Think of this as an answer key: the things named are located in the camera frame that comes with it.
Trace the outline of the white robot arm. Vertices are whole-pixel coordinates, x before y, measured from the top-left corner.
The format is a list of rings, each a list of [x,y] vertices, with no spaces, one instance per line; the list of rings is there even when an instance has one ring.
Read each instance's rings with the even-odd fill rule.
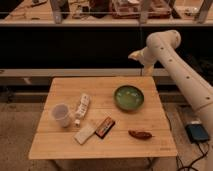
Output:
[[[129,58],[144,66],[144,76],[152,75],[157,61],[169,73],[210,134],[205,171],[213,171],[213,86],[176,53],[175,49],[180,43],[181,35],[177,30],[151,33],[146,39],[146,47],[133,51]]]

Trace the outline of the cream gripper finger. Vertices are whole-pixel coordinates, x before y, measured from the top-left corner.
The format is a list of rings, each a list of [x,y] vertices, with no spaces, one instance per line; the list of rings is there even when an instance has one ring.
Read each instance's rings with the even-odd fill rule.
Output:
[[[153,75],[153,70],[154,70],[154,66],[153,65],[145,66],[144,67],[144,71],[143,71],[143,75],[144,76],[152,76]]]
[[[137,61],[138,58],[139,58],[139,54],[140,54],[139,51],[134,51],[134,52],[132,52],[131,54],[128,55],[128,58]]]

